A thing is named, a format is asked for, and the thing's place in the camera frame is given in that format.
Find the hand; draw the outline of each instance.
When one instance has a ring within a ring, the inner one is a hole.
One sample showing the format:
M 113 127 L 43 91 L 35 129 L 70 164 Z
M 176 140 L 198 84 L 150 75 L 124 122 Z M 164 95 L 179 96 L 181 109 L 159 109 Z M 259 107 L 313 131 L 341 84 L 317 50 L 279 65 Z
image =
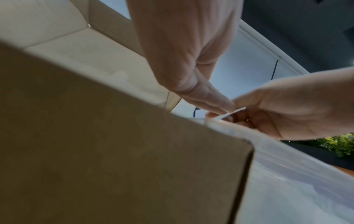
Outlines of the hand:
M 188 103 L 217 114 L 235 110 L 209 79 L 231 44 L 243 0 L 127 0 L 157 81 Z
M 233 99 L 236 108 L 246 109 L 224 120 L 275 139 L 347 134 L 354 131 L 353 87 L 354 67 L 275 80 Z

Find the clear plastic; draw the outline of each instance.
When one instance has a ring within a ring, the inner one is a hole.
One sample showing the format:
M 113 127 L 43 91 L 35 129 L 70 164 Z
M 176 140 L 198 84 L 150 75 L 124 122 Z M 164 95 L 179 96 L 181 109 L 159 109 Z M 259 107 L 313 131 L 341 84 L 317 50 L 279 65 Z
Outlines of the clear plastic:
M 354 224 L 354 178 L 249 128 L 194 120 L 256 151 L 237 224 Z

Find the human hand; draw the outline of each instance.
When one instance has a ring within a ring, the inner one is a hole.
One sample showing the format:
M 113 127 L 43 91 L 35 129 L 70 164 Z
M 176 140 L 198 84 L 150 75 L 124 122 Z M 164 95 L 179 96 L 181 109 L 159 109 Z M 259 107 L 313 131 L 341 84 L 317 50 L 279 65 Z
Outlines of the human hand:
M 217 114 L 235 110 L 209 79 L 231 44 L 243 0 L 127 0 L 157 81 L 188 103 Z
M 353 87 L 354 67 L 275 80 L 233 99 L 236 108 L 246 109 L 224 120 L 275 139 L 346 134 L 354 131 Z

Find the leaves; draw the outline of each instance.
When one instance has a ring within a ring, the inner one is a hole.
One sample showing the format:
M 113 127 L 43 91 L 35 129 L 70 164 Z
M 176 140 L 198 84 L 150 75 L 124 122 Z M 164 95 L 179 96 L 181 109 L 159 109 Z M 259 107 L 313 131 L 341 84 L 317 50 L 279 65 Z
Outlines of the leaves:
M 354 135 L 352 133 L 335 136 L 326 137 L 310 141 L 289 141 L 296 144 L 307 145 L 317 148 L 324 148 L 333 153 L 338 157 L 354 155 Z

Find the dark ceiling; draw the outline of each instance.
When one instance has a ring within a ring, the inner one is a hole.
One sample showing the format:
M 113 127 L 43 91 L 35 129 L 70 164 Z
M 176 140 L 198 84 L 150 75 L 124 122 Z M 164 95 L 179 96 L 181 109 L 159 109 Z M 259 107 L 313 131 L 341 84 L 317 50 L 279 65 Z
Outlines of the dark ceiling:
M 354 0 L 244 0 L 242 19 L 309 72 L 354 65 Z

